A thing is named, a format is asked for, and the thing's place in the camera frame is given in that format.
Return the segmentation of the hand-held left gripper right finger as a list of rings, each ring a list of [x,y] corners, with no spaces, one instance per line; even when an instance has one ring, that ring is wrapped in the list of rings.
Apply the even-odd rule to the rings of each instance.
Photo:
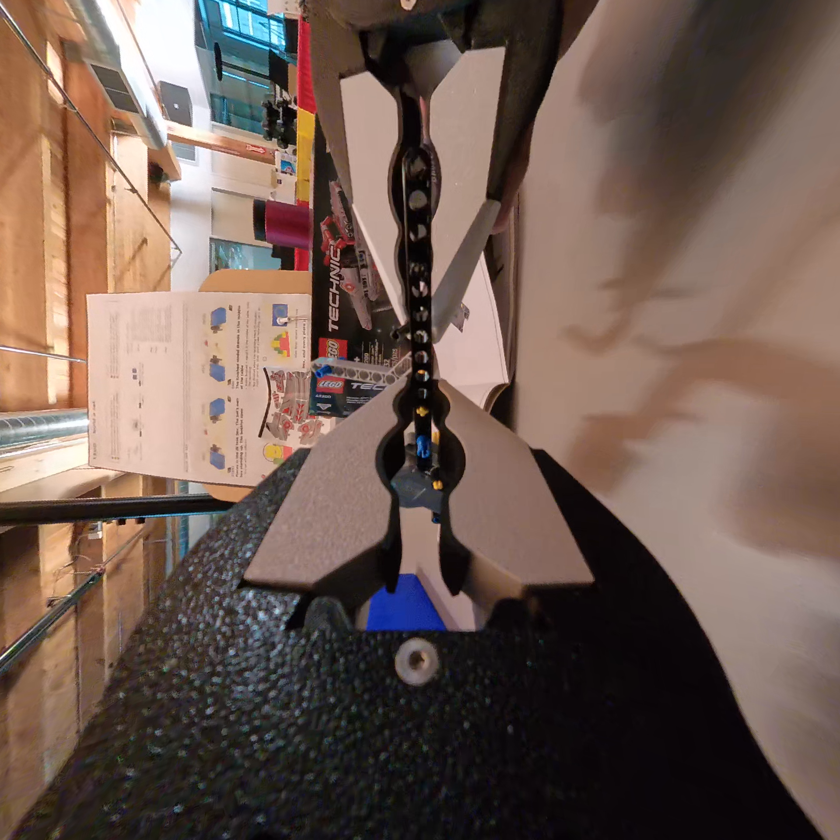
[[[506,601],[539,599],[595,578],[530,447],[453,385],[441,399],[444,497],[440,568],[472,603],[476,629]]]

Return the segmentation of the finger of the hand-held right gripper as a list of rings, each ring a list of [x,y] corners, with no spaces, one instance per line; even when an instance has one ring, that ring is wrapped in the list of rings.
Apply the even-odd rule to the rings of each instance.
[[[402,218],[393,198],[405,144],[420,137],[420,110],[411,91],[389,87],[364,70],[340,81],[349,156],[351,202],[364,242],[398,319],[407,319],[398,248]]]
[[[447,329],[482,256],[500,202],[489,197],[504,47],[426,46],[429,136],[439,191],[432,221],[432,327]]]

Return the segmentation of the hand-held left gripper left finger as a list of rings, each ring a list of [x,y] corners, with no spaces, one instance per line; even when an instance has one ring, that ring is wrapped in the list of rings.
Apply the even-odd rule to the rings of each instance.
[[[403,541],[393,479],[410,421],[400,378],[308,451],[243,582],[327,596],[350,613],[399,582]]]

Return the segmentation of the black toy brick beam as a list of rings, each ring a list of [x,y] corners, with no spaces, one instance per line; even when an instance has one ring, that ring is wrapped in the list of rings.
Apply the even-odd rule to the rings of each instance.
[[[407,304],[410,370],[399,402],[404,429],[414,432],[416,467],[433,470],[432,191],[430,153],[415,145],[402,157],[402,239],[398,266]]]

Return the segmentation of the beige desk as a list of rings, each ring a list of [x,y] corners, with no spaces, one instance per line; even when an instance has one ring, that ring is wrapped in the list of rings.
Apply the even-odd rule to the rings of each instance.
[[[598,2],[521,190],[515,424],[838,838],[838,2]]]

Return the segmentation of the person's right hand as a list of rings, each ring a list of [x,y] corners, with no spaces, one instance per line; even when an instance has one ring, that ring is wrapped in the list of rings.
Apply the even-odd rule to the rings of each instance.
[[[523,180],[524,174],[521,172],[512,175],[511,178],[507,180],[507,183],[502,191],[499,212],[491,229],[491,233],[493,235],[503,233],[508,228],[511,217],[518,211],[519,195]]]

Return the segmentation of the dark red cylinder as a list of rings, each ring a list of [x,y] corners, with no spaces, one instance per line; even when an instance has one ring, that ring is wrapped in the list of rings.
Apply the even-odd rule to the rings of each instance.
[[[253,198],[253,235],[270,246],[309,250],[312,211],[307,203],[283,203]]]

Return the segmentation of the blue storage bin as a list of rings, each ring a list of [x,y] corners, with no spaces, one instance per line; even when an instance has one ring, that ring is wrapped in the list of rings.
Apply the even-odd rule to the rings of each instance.
[[[374,593],[364,623],[368,632],[443,632],[446,628],[416,574],[400,574],[394,592],[383,587]]]

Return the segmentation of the sticker sheet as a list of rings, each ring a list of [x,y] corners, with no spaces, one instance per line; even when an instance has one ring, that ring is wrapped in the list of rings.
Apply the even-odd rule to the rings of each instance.
[[[299,448],[310,448],[336,427],[330,416],[310,408],[312,374],[264,367],[268,386],[266,413],[259,429],[263,456],[279,465]]]

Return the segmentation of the black toy set box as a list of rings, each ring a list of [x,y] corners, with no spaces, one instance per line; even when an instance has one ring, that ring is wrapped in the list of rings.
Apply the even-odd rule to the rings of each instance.
[[[410,370],[412,348],[340,181],[319,119],[312,143],[310,409],[340,420]]]

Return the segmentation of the open instruction booklet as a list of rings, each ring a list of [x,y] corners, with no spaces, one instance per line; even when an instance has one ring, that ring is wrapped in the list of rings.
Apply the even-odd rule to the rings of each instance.
[[[489,413],[513,374],[484,256],[476,265],[456,319],[435,351],[439,376]]]

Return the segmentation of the instruction sheet on board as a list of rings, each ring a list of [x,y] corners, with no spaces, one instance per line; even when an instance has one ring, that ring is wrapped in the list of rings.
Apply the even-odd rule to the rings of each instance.
[[[211,273],[199,287],[201,292],[247,292],[311,295],[312,274],[307,270],[220,269]],[[203,483],[205,491],[218,501],[238,503],[249,495],[251,486]]]

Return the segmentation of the printed instruction sheet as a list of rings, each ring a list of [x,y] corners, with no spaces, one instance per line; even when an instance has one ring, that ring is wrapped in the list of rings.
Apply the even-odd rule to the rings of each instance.
[[[311,318],[310,295],[88,296],[90,465],[255,487],[288,460],[262,453],[263,368],[311,372]]]

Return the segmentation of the black metal pole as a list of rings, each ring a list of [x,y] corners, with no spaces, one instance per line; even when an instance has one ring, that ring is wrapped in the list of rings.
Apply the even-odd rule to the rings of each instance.
[[[234,502],[207,494],[27,500],[1,504],[2,528],[73,522],[116,522],[222,513]]]

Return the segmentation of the red and yellow post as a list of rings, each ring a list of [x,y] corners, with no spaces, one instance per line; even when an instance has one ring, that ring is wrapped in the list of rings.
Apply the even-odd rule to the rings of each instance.
[[[311,27],[303,12],[298,20],[297,53],[297,206],[312,220],[313,145],[317,106],[312,85]]]

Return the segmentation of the black wall speaker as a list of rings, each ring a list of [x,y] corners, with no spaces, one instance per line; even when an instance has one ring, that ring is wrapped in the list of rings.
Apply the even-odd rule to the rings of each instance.
[[[158,83],[162,109],[169,122],[193,126],[193,102],[186,87],[161,80]]]

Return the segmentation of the silver ventilation duct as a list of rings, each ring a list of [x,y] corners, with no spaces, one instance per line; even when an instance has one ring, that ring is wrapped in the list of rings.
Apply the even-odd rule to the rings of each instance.
[[[67,1],[81,31],[81,56],[117,112],[126,114],[146,145],[159,151],[167,143],[165,117],[154,81],[119,2]]]
[[[87,440],[88,412],[80,408],[1,414],[1,458],[40,454]]]

